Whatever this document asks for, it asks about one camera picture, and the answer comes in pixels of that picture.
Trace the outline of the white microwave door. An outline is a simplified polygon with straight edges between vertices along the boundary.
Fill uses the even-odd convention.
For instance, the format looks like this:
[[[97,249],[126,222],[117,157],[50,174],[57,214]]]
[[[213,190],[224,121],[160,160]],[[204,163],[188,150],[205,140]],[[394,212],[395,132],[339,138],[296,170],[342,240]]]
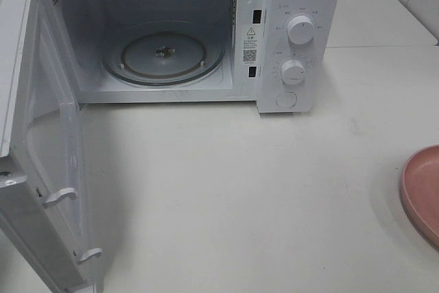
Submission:
[[[61,4],[1,1],[1,230],[51,292],[98,292]]]

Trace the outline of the white microwave oven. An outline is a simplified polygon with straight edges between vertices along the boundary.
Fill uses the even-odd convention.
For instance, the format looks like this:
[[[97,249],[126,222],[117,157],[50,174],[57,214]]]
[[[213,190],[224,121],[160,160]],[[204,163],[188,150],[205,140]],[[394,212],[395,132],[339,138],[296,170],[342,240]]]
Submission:
[[[74,55],[72,84],[83,104],[254,102],[260,113],[307,112],[337,0],[61,0],[62,22]],[[289,20],[306,14],[316,24],[314,37],[293,44]],[[124,27],[155,21],[184,21],[228,32],[230,43],[216,70],[203,78],[174,86],[140,86],[124,82],[102,64],[102,43]],[[305,79],[286,85],[281,66],[299,60]],[[297,96],[293,108],[280,108],[283,92]]]

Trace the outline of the pink round plate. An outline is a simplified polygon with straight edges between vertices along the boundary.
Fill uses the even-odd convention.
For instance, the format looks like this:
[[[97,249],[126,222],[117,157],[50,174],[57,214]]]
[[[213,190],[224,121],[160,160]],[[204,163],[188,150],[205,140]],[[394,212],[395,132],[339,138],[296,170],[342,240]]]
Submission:
[[[414,228],[438,248],[438,146],[423,148],[407,160],[400,183],[401,203]]]

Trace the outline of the round door release button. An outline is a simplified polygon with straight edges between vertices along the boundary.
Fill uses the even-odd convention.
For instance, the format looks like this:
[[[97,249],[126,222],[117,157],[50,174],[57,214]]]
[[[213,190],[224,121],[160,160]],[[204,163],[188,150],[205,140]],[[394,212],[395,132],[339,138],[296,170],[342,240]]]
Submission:
[[[276,105],[280,108],[293,108],[296,102],[297,96],[292,92],[283,92],[276,98]]]

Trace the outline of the white upper microwave knob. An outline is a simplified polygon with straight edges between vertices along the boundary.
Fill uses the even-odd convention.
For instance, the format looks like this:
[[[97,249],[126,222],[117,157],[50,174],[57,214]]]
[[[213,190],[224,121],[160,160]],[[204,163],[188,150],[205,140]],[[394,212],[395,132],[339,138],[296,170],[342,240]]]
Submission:
[[[292,17],[287,24],[289,40],[295,45],[304,45],[311,41],[315,30],[315,21],[306,14]]]

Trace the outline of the white timer knob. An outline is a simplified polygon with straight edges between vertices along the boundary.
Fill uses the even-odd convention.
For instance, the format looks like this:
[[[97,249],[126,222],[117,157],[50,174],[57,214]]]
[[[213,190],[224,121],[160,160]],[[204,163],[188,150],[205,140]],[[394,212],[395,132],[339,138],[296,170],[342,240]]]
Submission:
[[[305,79],[306,69],[299,60],[288,60],[281,66],[281,78],[286,85],[300,84]]]

